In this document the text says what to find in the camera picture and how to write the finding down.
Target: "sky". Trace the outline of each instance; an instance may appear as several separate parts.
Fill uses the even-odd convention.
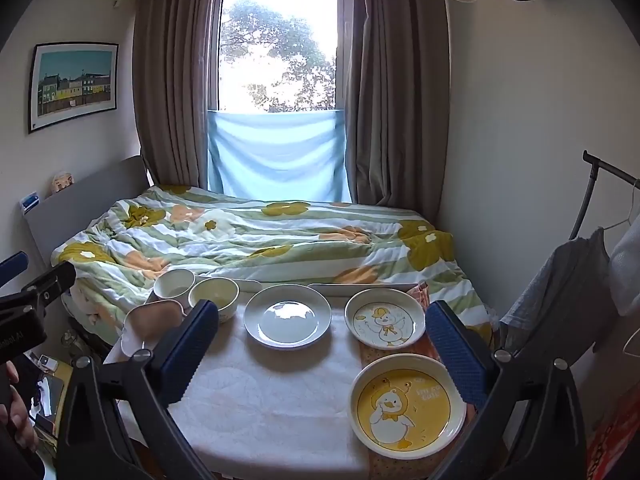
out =
[[[45,75],[60,74],[61,78],[75,79],[85,73],[108,74],[111,71],[111,52],[103,50],[76,50],[73,52],[46,52],[40,61],[39,80]]]
[[[222,0],[222,14],[225,14],[239,0]],[[313,30],[313,38],[327,59],[335,56],[338,44],[338,0],[253,0],[258,4],[281,13],[306,19]],[[260,47],[250,49],[250,55],[232,64],[219,67],[220,110],[236,113],[261,112],[255,107],[245,86],[264,84],[268,88],[282,78],[286,64],[268,57]],[[292,98],[297,85],[286,85],[277,94]]]

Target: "orange patterned cloth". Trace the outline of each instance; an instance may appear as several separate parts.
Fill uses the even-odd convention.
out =
[[[424,310],[427,309],[431,303],[429,300],[429,286],[425,282],[419,283],[408,291],[408,294],[418,301]],[[380,359],[381,357],[395,354],[395,353],[410,353],[420,354],[441,361],[438,352],[436,352],[435,346],[429,339],[429,336],[425,333],[418,341],[407,348],[401,350],[379,350],[372,348],[363,343],[360,343],[360,363],[362,367],[369,365],[373,361]],[[466,406],[466,419],[460,433],[465,431],[465,428],[476,416],[476,409],[473,405],[468,404]],[[371,480],[419,480],[430,476],[440,462],[446,457],[447,453],[455,445],[460,434],[443,450],[425,458],[418,460],[396,460],[393,458],[387,458],[382,455],[369,450],[369,478]]]

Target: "wall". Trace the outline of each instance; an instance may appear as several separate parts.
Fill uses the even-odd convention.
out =
[[[609,0],[479,0],[449,10],[440,225],[480,296],[503,313],[571,232],[590,171],[582,151],[640,176],[640,46]],[[626,218],[631,190],[601,172],[581,234]],[[609,250],[624,231],[606,233]],[[636,316],[629,328],[639,324]],[[627,332],[616,327],[603,351],[574,367],[589,424],[640,378],[621,354]]]
[[[133,115],[131,47],[134,6],[123,0],[33,0],[0,52],[0,260],[24,250],[27,272],[2,288],[15,292],[44,265],[18,208],[32,191],[49,194],[52,177],[68,171],[81,179],[112,162],[140,152]],[[55,124],[28,135],[31,59],[37,43],[107,41],[120,44],[118,108]],[[47,315],[49,343],[64,327],[60,308]]]

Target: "window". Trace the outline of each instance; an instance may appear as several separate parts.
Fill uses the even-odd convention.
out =
[[[353,0],[214,0],[209,188],[350,202],[344,97]]]

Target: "cup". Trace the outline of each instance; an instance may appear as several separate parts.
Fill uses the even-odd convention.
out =
[[[161,300],[132,308],[124,319],[120,347],[131,357],[138,350],[153,350],[162,336],[180,325],[184,318],[182,305],[175,300]]]
[[[200,300],[213,301],[218,308],[220,323],[231,319],[238,309],[240,289],[228,278],[207,278],[197,283],[189,292],[189,306],[194,308]]]
[[[189,290],[196,275],[188,269],[172,269],[156,279],[154,294],[161,300],[175,300],[183,309],[189,308]]]

